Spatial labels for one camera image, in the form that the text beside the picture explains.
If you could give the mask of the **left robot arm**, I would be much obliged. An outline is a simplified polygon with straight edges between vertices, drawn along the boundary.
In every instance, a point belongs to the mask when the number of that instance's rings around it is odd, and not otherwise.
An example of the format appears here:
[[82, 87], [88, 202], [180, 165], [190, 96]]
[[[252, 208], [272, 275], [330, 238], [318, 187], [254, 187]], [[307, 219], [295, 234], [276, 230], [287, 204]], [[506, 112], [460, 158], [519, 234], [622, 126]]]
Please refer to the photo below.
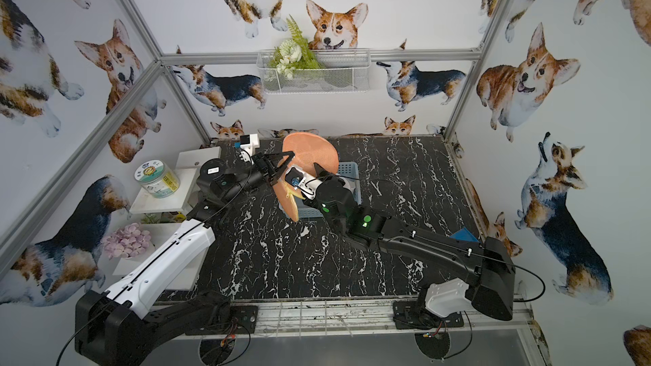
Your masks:
[[249, 156], [245, 169], [210, 159], [200, 169], [203, 196], [176, 232], [136, 269], [106, 291], [86, 293], [76, 305], [76, 332], [69, 342], [98, 365], [139, 365], [157, 347], [188, 332], [232, 334], [237, 322], [229, 298], [214, 291], [180, 304], [154, 309], [154, 303], [193, 259], [215, 241], [213, 225], [246, 191], [274, 186], [293, 152]]

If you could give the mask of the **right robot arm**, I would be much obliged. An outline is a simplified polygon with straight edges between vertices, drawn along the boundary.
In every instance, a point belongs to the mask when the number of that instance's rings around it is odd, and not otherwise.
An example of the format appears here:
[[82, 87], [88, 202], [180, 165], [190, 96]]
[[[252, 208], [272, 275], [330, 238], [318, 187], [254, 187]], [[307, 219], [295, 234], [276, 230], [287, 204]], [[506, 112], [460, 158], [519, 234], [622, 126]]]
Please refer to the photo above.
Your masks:
[[488, 237], [484, 242], [462, 241], [405, 223], [381, 210], [356, 203], [336, 175], [316, 164], [320, 184], [310, 206], [318, 208], [330, 226], [351, 246], [386, 252], [438, 266], [466, 284], [461, 294], [430, 297], [426, 308], [440, 318], [459, 312], [468, 303], [495, 320], [513, 319], [515, 265], [505, 244]]

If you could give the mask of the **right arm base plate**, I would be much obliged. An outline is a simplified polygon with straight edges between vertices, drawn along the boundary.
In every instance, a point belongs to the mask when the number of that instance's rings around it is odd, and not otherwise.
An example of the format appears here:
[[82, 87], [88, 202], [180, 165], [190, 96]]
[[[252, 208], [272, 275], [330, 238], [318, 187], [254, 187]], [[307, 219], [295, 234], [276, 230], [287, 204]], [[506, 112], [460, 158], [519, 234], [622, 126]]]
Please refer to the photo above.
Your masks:
[[393, 323], [398, 330], [437, 330], [465, 325], [461, 313], [452, 313], [443, 319], [421, 308], [415, 300], [394, 301], [392, 309]]

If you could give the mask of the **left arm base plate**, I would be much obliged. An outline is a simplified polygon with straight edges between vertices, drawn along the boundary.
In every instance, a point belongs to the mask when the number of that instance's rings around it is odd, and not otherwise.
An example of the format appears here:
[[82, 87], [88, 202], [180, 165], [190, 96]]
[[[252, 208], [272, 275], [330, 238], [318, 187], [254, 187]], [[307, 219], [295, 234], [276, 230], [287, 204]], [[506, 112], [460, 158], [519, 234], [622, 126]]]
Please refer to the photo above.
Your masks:
[[201, 328], [200, 331], [204, 335], [254, 334], [258, 318], [258, 306], [230, 306], [228, 315], [221, 314], [212, 324]]

